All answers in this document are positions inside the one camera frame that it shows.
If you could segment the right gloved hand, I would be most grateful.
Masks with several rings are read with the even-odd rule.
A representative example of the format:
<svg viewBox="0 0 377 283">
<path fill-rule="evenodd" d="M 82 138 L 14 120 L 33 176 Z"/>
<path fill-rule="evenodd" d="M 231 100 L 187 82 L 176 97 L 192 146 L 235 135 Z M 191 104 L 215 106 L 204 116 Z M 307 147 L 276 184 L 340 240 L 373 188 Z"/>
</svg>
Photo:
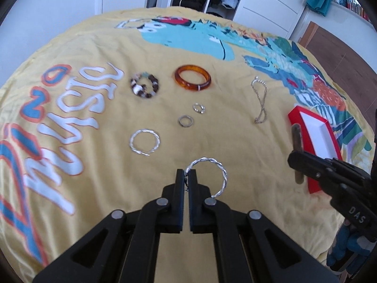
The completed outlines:
<svg viewBox="0 0 377 283">
<path fill-rule="evenodd" d="M 349 220 L 344 220 L 327 253 L 326 265 L 336 275 L 344 271 L 352 276 L 365 264 L 376 241 L 368 240 Z"/>
</svg>

